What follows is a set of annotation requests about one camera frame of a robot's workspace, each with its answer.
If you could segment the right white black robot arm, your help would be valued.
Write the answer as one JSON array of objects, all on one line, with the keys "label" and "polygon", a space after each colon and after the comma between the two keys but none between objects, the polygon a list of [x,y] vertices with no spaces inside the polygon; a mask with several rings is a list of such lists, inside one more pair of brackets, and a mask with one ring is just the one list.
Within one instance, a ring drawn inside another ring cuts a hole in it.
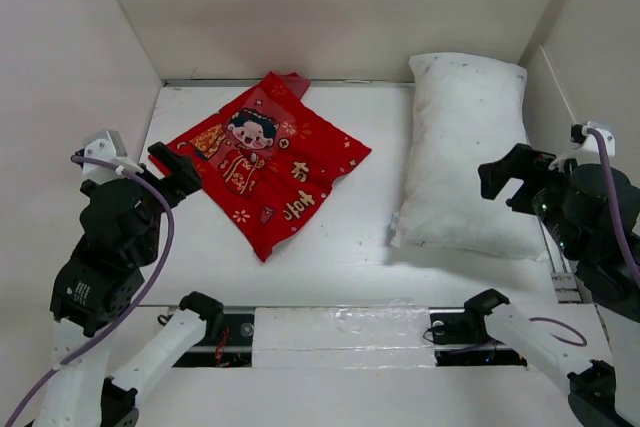
[{"label": "right white black robot arm", "polygon": [[[533,226],[530,238],[541,236],[549,257],[537,266],[524,260],[526,273],[538,273],[546,299],[525,299],[490,281],[473,289],[476,297],[505,297],[525,318],[555,319],[541,330],[565,347],[568,355],[584,356],[585,369],[598,360],[614,365],[607,333],[599,314],[603,308],[623,309],[639,319],[639,287],[618,251],[609,209],[609,195],[598,157],[580,159],[574,153],[555,155],[525,143],[507,143],[492,150],[480,145],[465,155],[467,166],[456,166],[461,186],[485,212],[481,232],[493,232],[512,246],[516,226]],[[596,403],[612,406],[612,389],[572,390],[570,372],[561,386],[530,359],[522,364],[491,364],[489,350],[478,364],[455,364],[432,372],[438,386],[418,382],[433,399],[417,401],[414,409],[440,426],[604,426]]]}]

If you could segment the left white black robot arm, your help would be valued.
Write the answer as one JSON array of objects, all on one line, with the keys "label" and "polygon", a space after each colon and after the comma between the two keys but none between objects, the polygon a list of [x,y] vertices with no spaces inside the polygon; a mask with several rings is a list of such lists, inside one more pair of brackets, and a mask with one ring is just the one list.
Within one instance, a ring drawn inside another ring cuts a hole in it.
[{"label": "left white black robot arm", "polygon": [[160,332],[126,365],[108,373],[116,329],[141,303],[168,259],[172,213],[201,188],[190,158],[161,142],[148,149],[168,173],[157,178],[106,139],[77,152],[83,235],[54,281],[54,365],[42,382],[36,426],[133,426],[139,407],[179,358],[222,334],[223,305],[199,292],[179,303]]}]

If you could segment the red cartoon print pillowcase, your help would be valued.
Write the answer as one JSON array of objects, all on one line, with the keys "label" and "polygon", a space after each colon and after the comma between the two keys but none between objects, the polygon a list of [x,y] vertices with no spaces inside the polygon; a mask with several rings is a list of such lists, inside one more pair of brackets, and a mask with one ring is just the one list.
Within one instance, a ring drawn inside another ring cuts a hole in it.
[{"label": "red cartoon print pillowcase", "polygon": [[334,182],[371,152],[303,104],[310,85],[296,73],[271,72],[168,144],[192,160],[203,191],[260,261],[298,232]]}]

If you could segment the white pillow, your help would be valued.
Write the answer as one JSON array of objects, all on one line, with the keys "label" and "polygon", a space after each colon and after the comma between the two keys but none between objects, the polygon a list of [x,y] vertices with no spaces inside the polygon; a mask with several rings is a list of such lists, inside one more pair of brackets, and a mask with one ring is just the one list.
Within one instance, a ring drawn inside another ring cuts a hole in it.
[{"label": "white pillow", "polygon": [[546,246],[538,221],[505,204],[517,188],[485,200],[478,174],[480,165],[527,141],[526,70],[455,52],[414,55],[409,66],[415,82],[412,145],[392,245],[542,260]]}]

